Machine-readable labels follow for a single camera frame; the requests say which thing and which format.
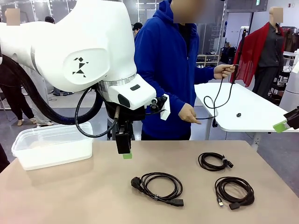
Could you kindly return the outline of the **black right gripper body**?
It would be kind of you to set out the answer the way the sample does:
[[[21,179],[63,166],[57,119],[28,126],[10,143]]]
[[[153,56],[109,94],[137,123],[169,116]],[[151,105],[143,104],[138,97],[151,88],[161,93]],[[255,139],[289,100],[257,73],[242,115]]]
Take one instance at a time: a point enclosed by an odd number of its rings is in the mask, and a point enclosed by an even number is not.
[[[294,130],[297,130],[299,128],[299,108],[298,107],[286,113],[284,117],[286,118],[286,124],[290,128],[293,128]]]

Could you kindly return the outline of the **person's left hand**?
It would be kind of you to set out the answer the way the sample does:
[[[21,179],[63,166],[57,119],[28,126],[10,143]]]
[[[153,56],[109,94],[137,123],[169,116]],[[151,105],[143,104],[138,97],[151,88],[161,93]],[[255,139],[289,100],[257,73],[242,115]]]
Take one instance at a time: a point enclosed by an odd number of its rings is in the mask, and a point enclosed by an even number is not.
[[[214,67],[214,79],[224,79],[230,76],[235,71],[234,65],[220,64]]]

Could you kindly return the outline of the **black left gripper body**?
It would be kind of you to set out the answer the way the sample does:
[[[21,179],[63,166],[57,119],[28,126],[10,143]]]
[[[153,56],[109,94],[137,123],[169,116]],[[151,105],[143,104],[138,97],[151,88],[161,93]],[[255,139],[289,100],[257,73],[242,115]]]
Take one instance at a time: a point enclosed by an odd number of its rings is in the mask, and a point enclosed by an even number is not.
[[[118,104],[112,102],[105,102],[105,107],[108,115],[107,119],[107,128],[110,128],[114,121],[114,114]],[[130,110],[124,106],[120,106],[119,122],[115,127],[107,134],[107,140],[115,140],[115,133],[119,130],[119,126],[123,123],[128,123],[131,126],[129,127],[131,140],[135,140],[135,135],[133,131],[133,122],[141,121],[145,118],[145,108],[144,106],[136,109]]]

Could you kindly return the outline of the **person's right hand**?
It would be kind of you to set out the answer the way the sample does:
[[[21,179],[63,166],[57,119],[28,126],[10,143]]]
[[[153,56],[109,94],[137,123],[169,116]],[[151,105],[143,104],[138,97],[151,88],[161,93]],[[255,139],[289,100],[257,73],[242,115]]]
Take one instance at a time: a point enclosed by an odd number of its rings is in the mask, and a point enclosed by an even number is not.
[[[194,108],[190,104],[185,103],[178,115],[185,122],[201,125],[201,122],[197,119]]]

